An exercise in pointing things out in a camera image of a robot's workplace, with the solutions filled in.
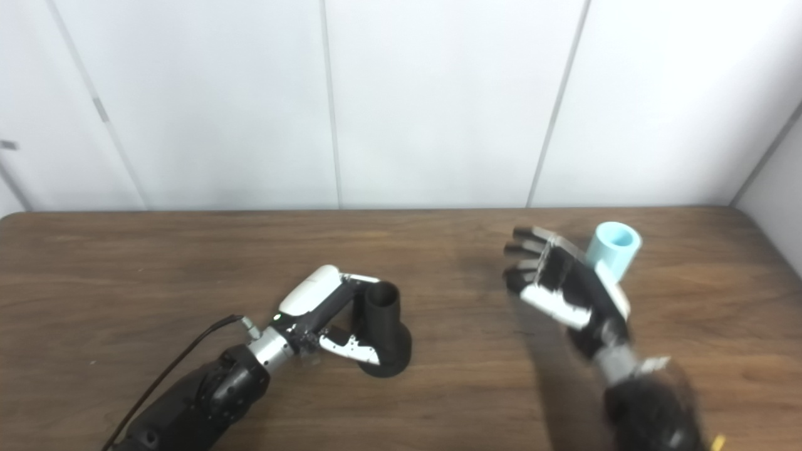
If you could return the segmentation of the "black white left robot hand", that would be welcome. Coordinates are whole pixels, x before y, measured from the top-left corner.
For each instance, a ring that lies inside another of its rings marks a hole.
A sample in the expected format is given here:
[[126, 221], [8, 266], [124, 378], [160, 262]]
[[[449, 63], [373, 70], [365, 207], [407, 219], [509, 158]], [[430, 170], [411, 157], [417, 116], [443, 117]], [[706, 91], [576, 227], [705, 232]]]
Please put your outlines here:
[[286, 356], [329, 351], [374, 377], [395, 376], [412, 356], [398, 287], [333, 265], [313, 271], [281, 301], [263, 338], [266, 349]]

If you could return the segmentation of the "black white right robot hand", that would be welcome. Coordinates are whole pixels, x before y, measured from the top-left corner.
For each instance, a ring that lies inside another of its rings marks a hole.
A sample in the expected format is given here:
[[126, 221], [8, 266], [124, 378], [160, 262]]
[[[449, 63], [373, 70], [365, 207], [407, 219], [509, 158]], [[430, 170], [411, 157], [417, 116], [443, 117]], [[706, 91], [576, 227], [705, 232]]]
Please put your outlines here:
[[516, 226], [504, 254], [516, 258], [503, 272], [509, 294], [562, 324], [585, 359], [630, 345], [630, 306], [622, 288], [568, 239], [541, 227]]

